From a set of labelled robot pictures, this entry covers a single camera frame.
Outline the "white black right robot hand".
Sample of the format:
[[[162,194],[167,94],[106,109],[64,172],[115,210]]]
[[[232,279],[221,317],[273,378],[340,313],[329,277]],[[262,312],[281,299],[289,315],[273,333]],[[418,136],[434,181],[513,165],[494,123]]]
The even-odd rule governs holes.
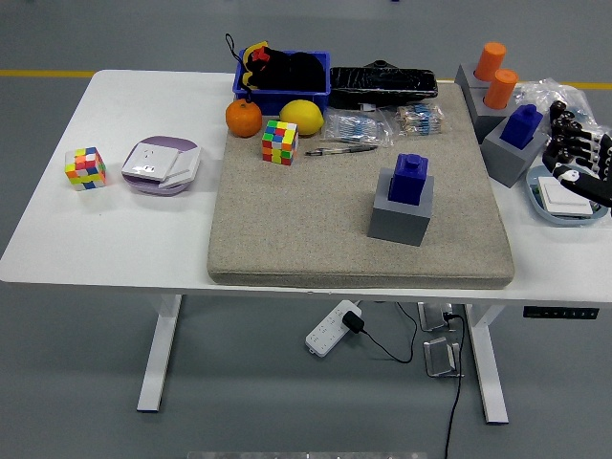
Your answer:
[[[542,155],[549,172],[567,189],[611,207],[611,134],[583,130],[574,120],[551,122],[552,138]]]

